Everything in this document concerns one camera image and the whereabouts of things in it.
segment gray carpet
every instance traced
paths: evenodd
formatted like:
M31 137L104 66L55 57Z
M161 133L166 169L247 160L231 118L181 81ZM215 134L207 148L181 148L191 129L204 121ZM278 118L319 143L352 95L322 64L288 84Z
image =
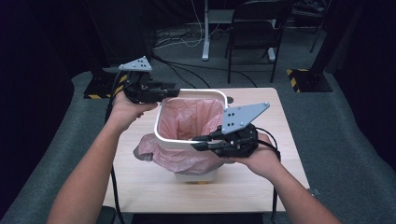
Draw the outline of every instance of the gray carpet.
M249 68L255 72L244 73L258 87L272 87L278 91L309 184L311 188L321 191L318 196L321 202L343 223L396 223L396 174L378 157L357 127L332 75L325 74L325 77L333 92L320 93L295 93L286 75L288 68L311 66L323 36L314 53L310 54L312 32L288 29L284 34L272 84L269 83L271 66ZM227 66L224 59L226 40L227 35L212 40L208 62L201 60L202 42L194 48L178 44L155 49L154 53L167 61L218 68L184 66L204 79L210 88L254 87L238 73L233 73L231 84L226 83L226 71L219 70ZM191 88L164 63L155 60L150 63L155 79L176 82L180 88ZM243 70L246 67L233 69ZM177 71L194 87L207 88L194 74ZM104 123L107 100L82 99L91 77L86 72L73 78L75 96L61 128L0 223L45 222L57 191ZM269 223L269 218L269 213L264 214L264 223ZM125 214L125 219L129 222L132 215ZM285 213L278 213L276 223L290 221Z

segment table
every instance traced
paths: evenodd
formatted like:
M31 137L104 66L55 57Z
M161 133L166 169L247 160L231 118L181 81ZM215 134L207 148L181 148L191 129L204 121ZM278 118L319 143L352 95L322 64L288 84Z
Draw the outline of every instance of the table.
M205 0L205 39L202 60L209 60L210 34L209 23L231 23L233 10L231 9L209 9L208 0ZM274 49L268 49L268 58L271 62L275 60Z
M230 106L269 102L270 107L252 123L275 137L282 163L307 188L309 184L294 144L289 124L275 89L220 89L234 102ZM140 161L133 150L140 138L153 133L158 108L145 113L132 124L119 141L114 161L120 210L130 213L235 213L272 211L273 186L254 175L242 164L225 164L219 168L215 181L204 185L188 184L176 179L154 162ZM104 205L114 205L111 180ZM285 211L280 200L278 211Z

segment trash bag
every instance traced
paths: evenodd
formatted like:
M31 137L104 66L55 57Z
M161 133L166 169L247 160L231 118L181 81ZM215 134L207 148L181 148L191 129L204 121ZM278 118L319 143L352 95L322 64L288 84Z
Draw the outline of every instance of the trash bag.
M215 99L169 100L162 107L158 133L173 140L191 140L195 136L207 135L221 124L223 104ZM212 151L163 148L157 141L154 133L146 134L134 155L139 160L153 160L166 170L182 175L205 175L226 162Z

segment human hand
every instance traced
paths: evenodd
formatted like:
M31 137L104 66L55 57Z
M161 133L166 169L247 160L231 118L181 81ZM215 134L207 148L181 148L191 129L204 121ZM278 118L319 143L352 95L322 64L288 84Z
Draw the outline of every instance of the human hand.
M113 102L113 109L107 123L113 123L121 132L128 129L132 122L143 116L145 111L157 107L153 104L134 104L120 91Z
M267 134L259 133L259 139L271 144ZM275 152L271 148L263 145L259 145L248 158L229 158L229 160L245 164L254 174L269 180L276 174L279 166L282 166Z

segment wooden table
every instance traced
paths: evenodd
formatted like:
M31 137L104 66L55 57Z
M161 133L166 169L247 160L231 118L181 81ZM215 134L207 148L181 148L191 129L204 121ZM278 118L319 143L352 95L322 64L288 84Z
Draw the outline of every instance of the wooden table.
M309 184L275 89L221 89L234 102L230 106L269 102L270 107L252 123L276 139L284 166L306 187ZM130 213L234 213L272 211L273 186L242 164L225 164L217 179L204 185L178 181L175 174L154 162L140 161L133 150L141 137L153 133L158 108L145 113L120 138L114 161L120 210ZM111 180L104 205L114 205ZM278 200L278 211L285 211Z

